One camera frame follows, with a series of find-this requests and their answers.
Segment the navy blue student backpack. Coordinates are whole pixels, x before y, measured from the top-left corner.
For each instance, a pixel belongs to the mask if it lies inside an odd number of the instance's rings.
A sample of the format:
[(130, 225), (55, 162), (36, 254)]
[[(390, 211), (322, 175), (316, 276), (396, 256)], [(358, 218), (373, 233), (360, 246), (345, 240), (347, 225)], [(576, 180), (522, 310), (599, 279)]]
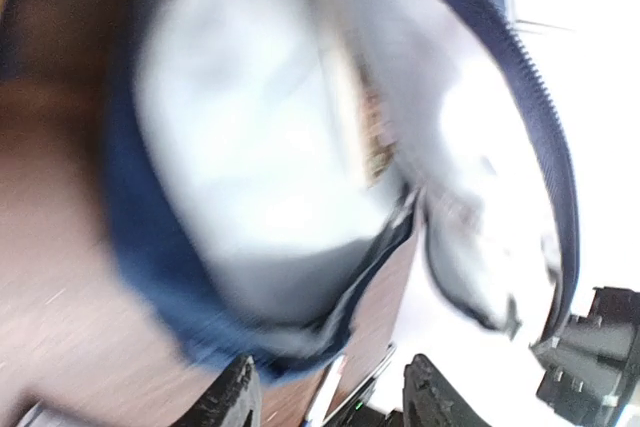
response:
[(118, 267), (191, 361), (322, 369), (416, 222), (464, 315), (564, 328), (573, 168), (507, 0), (133, 0), (110, 74)]

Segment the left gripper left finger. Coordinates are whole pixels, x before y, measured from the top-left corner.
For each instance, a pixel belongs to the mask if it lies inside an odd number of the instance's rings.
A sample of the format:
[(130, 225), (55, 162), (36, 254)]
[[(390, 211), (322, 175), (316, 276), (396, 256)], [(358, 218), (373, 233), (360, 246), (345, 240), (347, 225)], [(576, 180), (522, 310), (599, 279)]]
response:
[(262, 391), (253, 358), (237, 356), (187, 411), (188, 426), (259, 426)]

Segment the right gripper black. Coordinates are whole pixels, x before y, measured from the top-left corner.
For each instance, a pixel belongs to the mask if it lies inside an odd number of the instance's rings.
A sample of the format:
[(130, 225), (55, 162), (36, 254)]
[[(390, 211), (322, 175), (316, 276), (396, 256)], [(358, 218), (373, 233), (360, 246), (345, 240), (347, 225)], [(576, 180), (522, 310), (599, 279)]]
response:
[(565, 420), (639, 418), (639, 294), (594, 290), (587, 316), (573, 315), (532, 351), (545, 369), (536, 396)]

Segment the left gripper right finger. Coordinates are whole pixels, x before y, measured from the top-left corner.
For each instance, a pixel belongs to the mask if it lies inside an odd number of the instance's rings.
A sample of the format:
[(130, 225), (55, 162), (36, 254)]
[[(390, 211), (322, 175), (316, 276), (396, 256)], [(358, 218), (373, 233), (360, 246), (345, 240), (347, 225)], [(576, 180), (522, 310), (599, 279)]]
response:
[(404, 369), (403, 425), (490, 427), (424, 354)]

